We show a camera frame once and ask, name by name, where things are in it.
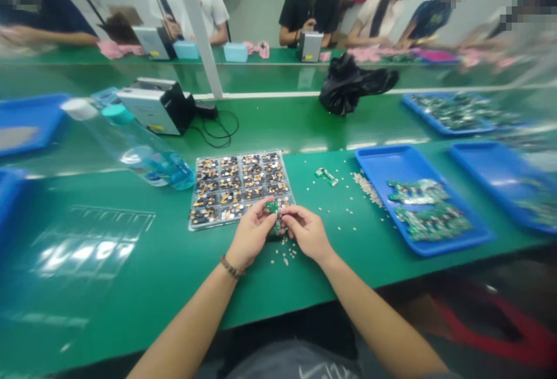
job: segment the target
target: plastic water bottle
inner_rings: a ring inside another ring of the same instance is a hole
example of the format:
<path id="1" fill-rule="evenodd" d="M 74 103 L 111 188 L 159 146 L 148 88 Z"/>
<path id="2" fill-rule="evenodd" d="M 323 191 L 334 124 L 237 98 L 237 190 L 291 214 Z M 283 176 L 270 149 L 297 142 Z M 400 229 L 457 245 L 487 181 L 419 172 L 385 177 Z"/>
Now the plastic water bottle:
<path id="1" fill-rule="evenodd" d="M 112 122 L 133 146 L 133 153 L 176 190 L 193 186 L 195 177 L 191 169 L 161 138 L 153 134 L 122 104 L 104 108 L 102 114 Z"/>
<path id="2" fill-rule="evenodd" d="M 131 144 L 118 128 L 111 125 L 85 99 L 71 99 L 60 107 L 73 119 L 82 122 L 108 154 L 123 163 L 149 185 L 161 187 L 168 184 L 144 160 L 145 157 L 150 156 L 149 153 L 152 155 L 153 151 L 148 147 Z"/>

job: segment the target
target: power cord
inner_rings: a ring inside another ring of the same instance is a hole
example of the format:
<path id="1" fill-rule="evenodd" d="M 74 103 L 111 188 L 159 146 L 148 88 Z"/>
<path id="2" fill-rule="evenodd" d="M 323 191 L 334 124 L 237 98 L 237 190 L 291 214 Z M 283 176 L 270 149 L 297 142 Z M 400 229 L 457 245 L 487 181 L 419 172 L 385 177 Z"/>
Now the power cord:
<path id="1" fill-rule="evenodd" d="M 207 144 L 209 144 L 211 147 L 216 148 L 216 149 L 227 148 L 228 146 L 230 146 L 230 144 L 232 144 L 232 136 L 238 131 L 238 129 L 240 129 L 240 120 L 238 119 L 238 117 L 236 116 L 235 113 L 230 112 L 230 111 L 223 111 L 223 110 L 220 111 L 220 113 L 221 113 L 221 114 L 222 114 L 222 113 L 229 113 L 230 115 L 233 116 L 233 118 L 234 118 L 235 121 L 236 121 L 236 129 L 235 129 L 234 131 L 228 132 L 228 130 L 225 128 L 225 126 L 222 124 L 222 122 L 219 122 L 219 121 L 217 121 L 216 119 L 215 119 L 215 120 L 210 120 L 210 121 L 212 121 L 212 122 L 214 122 L 214 123 L 216 123 L 216 124 L 219 124 L 220 127 L 222 128 L 222 131 L 226 134 L 226 135 L 223 135 L 223 136 L 214 135 L 214 134 L 211 134 L 211 133 L 209 132 L 209 130 L 207 129 L 207 121 L 205 120 L 205 118 L 204 118 L 204 117 L 201 117 L 201 120 L 203 121 L 203 130 L 207 133 L 207 135 L 208 135 L 209 137 L 215 138 L 215 139 L 224 139 L 224 138 L 228 138 L 228 141 L 226 141 L 226 142 L 225 142 L 224 144 L 222 144 L 222 145 L 214 145 L 213 143 L 211 143 L 211 142 L 205 137 L 205 134 L 203 133 L 203 131 L 202 131 L 201 129 L 199 129 L 199 128 L 197 128 L 197 127 L 194 127 L 193 125 L 190 125 L 190 128 L 191 128 L 191 129 L 195 129 L 196 131 L 198 131 L 198 132 L 201 134 L 201 136 L 203 137 L 203 140 L 204 140 Z"/>

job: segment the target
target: workstation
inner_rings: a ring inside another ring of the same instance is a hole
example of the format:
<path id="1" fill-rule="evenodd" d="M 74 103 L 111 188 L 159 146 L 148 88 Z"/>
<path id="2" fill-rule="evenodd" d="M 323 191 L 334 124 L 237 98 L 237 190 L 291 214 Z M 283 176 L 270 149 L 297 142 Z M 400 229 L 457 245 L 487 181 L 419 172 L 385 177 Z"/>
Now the workstation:
<path id="1" fill-rule="evenodd" d="M 525 56 L 503 70 L 489 62 L 358 62 L 366 71 L 395 71 L 398 81 L 385 93 L 362 96 L 353 113 L 339 116 L 321 104 L 320 92 L 331 60 L 346 49 L 324 51 L 330 59 L 318 63 L 302 63 L 295 48 L 279 47 L 270 47 L 268 59 L 253 53 L 245 63 L 227 62 L 223 47 L 211 48 L 212 61 L 202 54 L 158 62 L 144 56 L 109 60 L 97 47 L 61 47 L 1 59 L 0 98 L 25 102 L 65 93 L 92 102 L 96 93 L 128 88 L 138 78 L 178 82 L 196 102 L 216 106 L 225 131 L 196 115 L 182 135 L 159 138 L 191 170 L 206 158 L 279 152 L 291 197 L 321 216 L 335 251 L 372 288 L 553 245 L 554 227 L 524 226 L 451 153 L 456 143 L 512 144 L 506 136 L 542 137 L 554 152 L 552 73 L 527 74 L 540 57 Z M 496 99 L 527 125 L 451 136 L 404 102 L 407 95 L 462 91 Z M 403 221 L 396 222 L 379 206 L 377 192 L 369 194 L 355 180 L 362 175 L 379 191 L 377 173 L 364 171 L 358 159 L 362 150 L 377 147 L 394 149 L 385 154 L 421 153 L 480 216 L 489 239 L 439 255 L 414 251 L 399 228 Z M 528 147 L 516 150 L 534 161 L 541 152 Z M 0 168 L 23 171 L 0 236 L 0 372 L 6 376 L 42 376 L 145 350 L 218 263 L 237 227 L 235 220 L 191 230 L 195 187 L 149 186 L 66 114 L 48 143 L 1 155 Z M 319 169 L 337 183 L 316 177 Z M 554 176 L 551 166 L 543 170 Z M 300 250 L 291 252 L 294 243 L 265 244 L 238 284 L 220 330 L 336 299 L 318 266 Z"/>

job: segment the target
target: blue bottle cap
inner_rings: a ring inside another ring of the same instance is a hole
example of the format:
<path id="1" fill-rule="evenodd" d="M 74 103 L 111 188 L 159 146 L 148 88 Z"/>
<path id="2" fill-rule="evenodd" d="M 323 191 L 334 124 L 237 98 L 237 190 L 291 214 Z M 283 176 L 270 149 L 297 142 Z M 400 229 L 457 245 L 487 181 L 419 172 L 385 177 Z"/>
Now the blue bottle cap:
<path id="1" fill-rule="evenodd" d="M 135 119 L 123 104 L 107 106 L 103 109 L 102 114 L 114 125 L 126 125 Z"/>

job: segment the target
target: black plastic bag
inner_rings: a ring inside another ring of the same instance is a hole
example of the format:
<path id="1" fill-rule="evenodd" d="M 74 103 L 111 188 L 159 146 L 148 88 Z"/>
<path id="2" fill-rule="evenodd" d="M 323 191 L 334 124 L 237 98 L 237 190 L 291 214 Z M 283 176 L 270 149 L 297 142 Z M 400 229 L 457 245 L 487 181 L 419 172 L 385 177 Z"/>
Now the black plastic bag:
<path id="1" fill-rule="evenodd" d="M 339 59 L 331 60 L 319 101 L 328 111 L 346 115 L 354 112 L 361 96 L 385 93 L 395 87 L 398 80 L 398 71 L 362 70 L 352 55 L 344 53 Z"/>

